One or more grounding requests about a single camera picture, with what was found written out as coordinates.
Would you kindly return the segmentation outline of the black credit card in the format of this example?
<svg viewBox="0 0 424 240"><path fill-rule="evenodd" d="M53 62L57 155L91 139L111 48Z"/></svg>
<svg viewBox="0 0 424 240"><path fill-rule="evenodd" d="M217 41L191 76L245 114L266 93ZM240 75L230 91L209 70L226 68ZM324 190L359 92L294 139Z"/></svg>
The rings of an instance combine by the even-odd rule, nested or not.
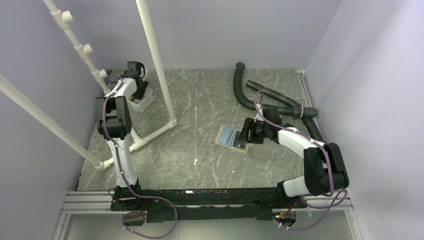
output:
<svg viewBox="0 0 424 240"><path fill-rule="evenodd" d="M244 151L247 149L248 144L243 138L239 139L238 137L236 137L233 143L233 147Z"/></svg>

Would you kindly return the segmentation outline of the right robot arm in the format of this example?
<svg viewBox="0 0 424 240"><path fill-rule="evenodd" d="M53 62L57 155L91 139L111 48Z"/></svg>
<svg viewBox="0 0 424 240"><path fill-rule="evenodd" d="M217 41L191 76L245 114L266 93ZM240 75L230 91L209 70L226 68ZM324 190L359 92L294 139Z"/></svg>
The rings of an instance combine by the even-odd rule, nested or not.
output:
<svg viewBox="0 0 424 240"><path fill-rule="evenodd" d="M303 159L303 175L277 185L275 200L280 207L289 207L297 196L331 194L349 186L340 147L315 140L284 124L275 107L260 109L256 118L246 118L234 144L262 144L265 139L289 148Z"/></svg>

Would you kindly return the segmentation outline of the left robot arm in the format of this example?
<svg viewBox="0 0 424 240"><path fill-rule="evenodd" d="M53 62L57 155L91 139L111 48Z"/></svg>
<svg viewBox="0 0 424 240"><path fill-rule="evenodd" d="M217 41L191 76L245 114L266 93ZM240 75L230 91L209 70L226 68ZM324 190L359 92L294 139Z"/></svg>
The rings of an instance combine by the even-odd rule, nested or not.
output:
<svg viewBox="0 0 424 240"><path fill-rule="evenodd" d="M139 209L144 203L138 177L135 173L130 151L132 120L128 106L131 97L142 99L148 82L144 81L146 69L138 61L127 62L124 74L118 75L115 87L94 102L96 127L106 139L111 150L116 170L116 187L112 202L124 199L124 204L131 210Z"/></svg>

